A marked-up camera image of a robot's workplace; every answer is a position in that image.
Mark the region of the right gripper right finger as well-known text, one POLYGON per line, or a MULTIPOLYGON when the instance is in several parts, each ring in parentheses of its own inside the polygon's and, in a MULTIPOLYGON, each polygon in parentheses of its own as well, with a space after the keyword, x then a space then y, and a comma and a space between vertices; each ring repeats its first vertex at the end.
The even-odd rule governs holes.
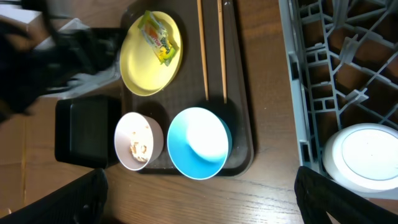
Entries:
POLYGON ((397 224, 397 215, 301 166, 295 178, 297 205, 305 223, 397 224))

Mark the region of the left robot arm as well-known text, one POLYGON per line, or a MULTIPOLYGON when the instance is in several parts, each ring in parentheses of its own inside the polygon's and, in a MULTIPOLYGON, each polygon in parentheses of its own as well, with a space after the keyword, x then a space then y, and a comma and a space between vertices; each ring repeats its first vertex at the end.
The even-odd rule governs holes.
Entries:
POLYGON ((32 36, 23 29, 1 21, 1 121, 14 114, 24 114, 40 96, 51 94, 53 88, 79 73, 96 75, 116 61, 127 30, 123 28, 72 29, 59 32, 51 21, 47 1, 13 1, 23 9, 42 13, 45 30, 54 45, 48 49, 19 50, 9 39, 16 35, 32 36))

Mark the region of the white cup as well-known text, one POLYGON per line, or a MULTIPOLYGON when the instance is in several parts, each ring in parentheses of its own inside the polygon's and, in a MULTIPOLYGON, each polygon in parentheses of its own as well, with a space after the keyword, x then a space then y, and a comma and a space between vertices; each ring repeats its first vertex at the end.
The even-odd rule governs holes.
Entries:
POLYGON ((376 193, 397 188, 397 131, 374 123, 355 124, 327 140, 326 172, 340 185, 376 193))

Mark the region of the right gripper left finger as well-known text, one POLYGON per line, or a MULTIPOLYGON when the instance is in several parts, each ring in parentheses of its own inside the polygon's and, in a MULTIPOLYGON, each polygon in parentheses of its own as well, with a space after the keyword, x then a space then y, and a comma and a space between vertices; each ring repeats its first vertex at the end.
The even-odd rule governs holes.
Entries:
POLYGON ((10 224, 100 223, 108 193, 103 169, 94 169, 42 199, 1 218, 10 224))

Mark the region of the pink bowl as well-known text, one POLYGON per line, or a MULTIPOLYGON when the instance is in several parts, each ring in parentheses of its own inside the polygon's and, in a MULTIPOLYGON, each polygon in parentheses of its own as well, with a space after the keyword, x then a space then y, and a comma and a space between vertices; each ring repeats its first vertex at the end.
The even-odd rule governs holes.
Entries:
POLYGON ((139 113, 126 113, 114 132, 114 148, 120 163, 139 171, 154 162, 164 148, 164 135, 159 123, 139 113))

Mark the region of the green yellow snack wrapper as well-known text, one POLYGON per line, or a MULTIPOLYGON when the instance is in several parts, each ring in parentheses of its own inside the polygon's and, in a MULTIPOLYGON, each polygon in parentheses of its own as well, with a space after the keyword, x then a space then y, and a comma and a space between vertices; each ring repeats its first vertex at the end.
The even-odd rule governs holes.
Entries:
POLYGON ((145 11, 139 21, 138 29, 159 62, 168 67, 176 57, 180 46, 165 24, 152 11, 145 11))

